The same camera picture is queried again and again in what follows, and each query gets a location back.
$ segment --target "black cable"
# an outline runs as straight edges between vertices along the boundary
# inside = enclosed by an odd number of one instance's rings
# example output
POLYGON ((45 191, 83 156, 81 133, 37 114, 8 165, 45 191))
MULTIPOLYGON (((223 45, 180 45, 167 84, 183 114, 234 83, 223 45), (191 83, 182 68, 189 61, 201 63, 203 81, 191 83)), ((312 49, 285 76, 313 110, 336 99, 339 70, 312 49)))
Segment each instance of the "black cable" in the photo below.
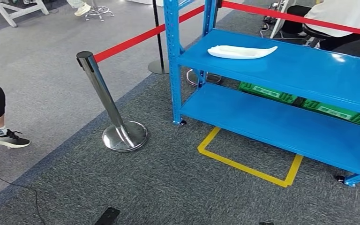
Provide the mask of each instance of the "black cable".
POLYGON ((27 187, 27 186, 10 183, 9 181, 6 181, 6 180, 2 179, 1 177, 0 177, 0 180, 3 181, 3 182, 5 182, 5 183, 8 183, 8 184, 10 184, 10 185, 14 185, 14 186, 18 186, 18 187, 21 187, 21 188, 25 188, 25 189, 34 191, 34 192, 35 192, 35 206, 36 206, 36 208, 37 208, 38 217, 39 217, 39 219, 42 221, 42 224, 43 224, 43 225, 46 225, 46 223, 45 223, 45 221, 43 220, 41 214, 39 213, 38 191, 37 191, 37 190, 35 190, 35 189, 33 189, 33 188, 30 188, 30 187, 27 187))

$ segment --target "black object on floor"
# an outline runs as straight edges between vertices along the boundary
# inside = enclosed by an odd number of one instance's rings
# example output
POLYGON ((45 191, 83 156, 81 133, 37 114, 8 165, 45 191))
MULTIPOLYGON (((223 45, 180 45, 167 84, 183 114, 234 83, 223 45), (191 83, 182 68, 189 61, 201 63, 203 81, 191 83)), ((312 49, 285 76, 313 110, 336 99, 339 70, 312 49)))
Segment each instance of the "black object on floor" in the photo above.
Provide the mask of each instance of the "black object on floor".
POLYGON ((273 222, 260 222, 259 225, 274 225, 273 222))
POLYGON ((115 219, 118 217, 119 213, 119 210, 110 207, 103 213, 95 225, 112 225, 115 222, 115 219))

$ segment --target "phone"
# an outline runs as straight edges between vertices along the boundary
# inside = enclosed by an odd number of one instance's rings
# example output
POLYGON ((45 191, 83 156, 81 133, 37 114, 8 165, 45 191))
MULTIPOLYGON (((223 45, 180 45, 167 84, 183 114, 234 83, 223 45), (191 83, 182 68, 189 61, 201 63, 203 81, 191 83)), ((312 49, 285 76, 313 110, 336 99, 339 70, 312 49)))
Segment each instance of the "phone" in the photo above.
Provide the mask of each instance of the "phone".
POLYGON ((94 225, 113 225, 120 211, 112 207, 108 208, 94 225))

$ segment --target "green plastic crate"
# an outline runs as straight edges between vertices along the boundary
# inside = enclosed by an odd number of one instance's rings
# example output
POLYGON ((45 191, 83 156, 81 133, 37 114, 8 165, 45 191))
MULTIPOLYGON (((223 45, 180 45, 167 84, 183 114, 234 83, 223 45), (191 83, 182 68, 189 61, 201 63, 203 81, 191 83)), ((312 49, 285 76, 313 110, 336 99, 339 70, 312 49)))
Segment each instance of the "green plastic crate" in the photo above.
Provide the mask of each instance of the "green plastic crate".
POLYGON ((292 104, 297 99, 296 95, 291 95, 282 91, 260 87, 247 82, 241 82, 239 90, 288 104, 292 104))
POLYGON ((360 124, 360 113, 359 112, 355 112, 352 110, 340 108, 340 107, 325 104, 325 103, 320 103, 320 102, 313 101, 310 99, 307 99, 302 104, 302 107, 309 109, 309 110, 319 111, 324 114, 329 114, 329 115, 332 115, 335 117, 342 118, 344 120, 349 120, 351 122, 360 124))

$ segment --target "yellow floor tape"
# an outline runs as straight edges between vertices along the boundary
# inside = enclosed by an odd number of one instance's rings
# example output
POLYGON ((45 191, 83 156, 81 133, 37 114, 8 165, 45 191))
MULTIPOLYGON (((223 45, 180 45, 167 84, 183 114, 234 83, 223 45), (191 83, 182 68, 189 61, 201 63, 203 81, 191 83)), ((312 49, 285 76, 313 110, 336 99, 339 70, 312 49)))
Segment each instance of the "yellow floor tape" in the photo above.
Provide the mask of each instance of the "yellow floor tape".
POLYGON ((218 155, 216 153, 213 153, 211 151, 208 151, 206 147, 209 145, 209 143, 213 140, 213 138, 219 133, 221 128, 215 127, 212 129, 212 131, 208 134, 208 136, 205 137, 205 139, 201 142, 201 144, 198 146, 198 152, 206 155, 208 157, 211 157, 217 161, 220 161, 222 163, 225 163, 227 165, 230 165, 232 167, 235 167, 237 169, 240 169, 244 172, 250 173, 251 175, 254 175, 256 177, 259 177, 261 179, 267 180, 271 183, 277 184, 279 186, 282 186, 284 188, 290 186, 293 184, 294 178, 296 177, 297 171, 299 170, 301 161, 303 159, 303 156, 296 155, 294 157, 293 163, 291 167, 289 168, 288 175, 286 176, 285 180, 278 179, 276 177, 270 176, 268 174, 265 174, 263 172, 257 171, 255 169, 252 169, 250 167, 247 167, 245 165, 242 165, 240 163, 234 162, 230 159, 227 159, 221 155, 218 155))

